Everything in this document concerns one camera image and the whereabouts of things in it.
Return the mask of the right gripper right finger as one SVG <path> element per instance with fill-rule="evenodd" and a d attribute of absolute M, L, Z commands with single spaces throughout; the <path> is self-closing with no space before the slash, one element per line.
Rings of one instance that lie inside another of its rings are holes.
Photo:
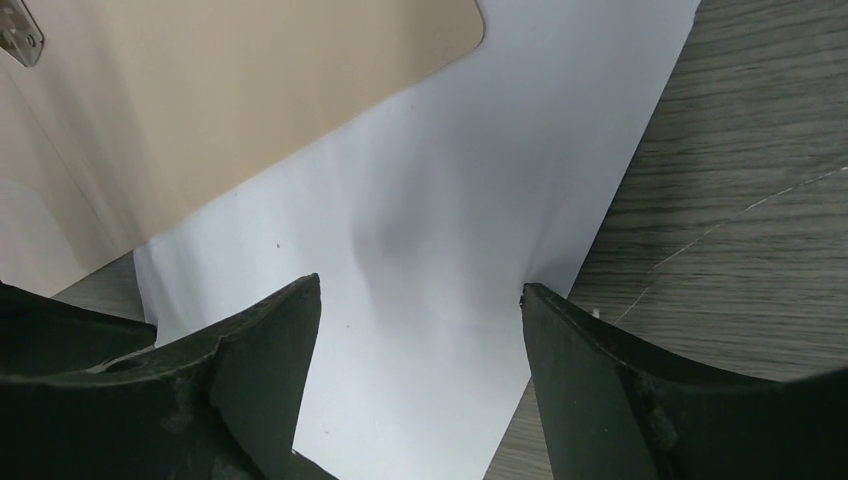
<path fill-rule="evenodd" d="M 843 479 L 847 373 L 715 368 L 525 285 L 523 338 L 557 479 Z"/>

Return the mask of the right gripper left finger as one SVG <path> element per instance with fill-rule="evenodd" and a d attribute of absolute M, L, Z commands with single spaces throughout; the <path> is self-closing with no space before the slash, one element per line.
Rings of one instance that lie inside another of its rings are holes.
<path fill-rule="evenodd" d="M 293 447 L 317 275 L 164 346 L 154 325 L 1 288 L 5 479 L 324 479 Z"/>

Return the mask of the white paper sheets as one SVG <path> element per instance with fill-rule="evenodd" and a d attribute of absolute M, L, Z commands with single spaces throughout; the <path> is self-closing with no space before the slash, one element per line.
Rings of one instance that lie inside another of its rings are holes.
<path fill-rule="evenodd" d="M 295 449 L 480 479 L 530 373 L 519 297 L 573 285 L 694 1 L 484 1 L 481 45 L 136 250 L 168 342 L 321 282 Z"/>

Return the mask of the brown cardboard folder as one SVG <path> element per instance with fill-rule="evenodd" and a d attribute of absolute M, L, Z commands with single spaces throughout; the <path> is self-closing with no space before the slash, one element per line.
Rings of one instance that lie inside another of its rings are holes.
<path fill-rule="evenodd" d="M 473 51 L 474 1 L 24 1 L 1 279 L 52 296 Z"/>

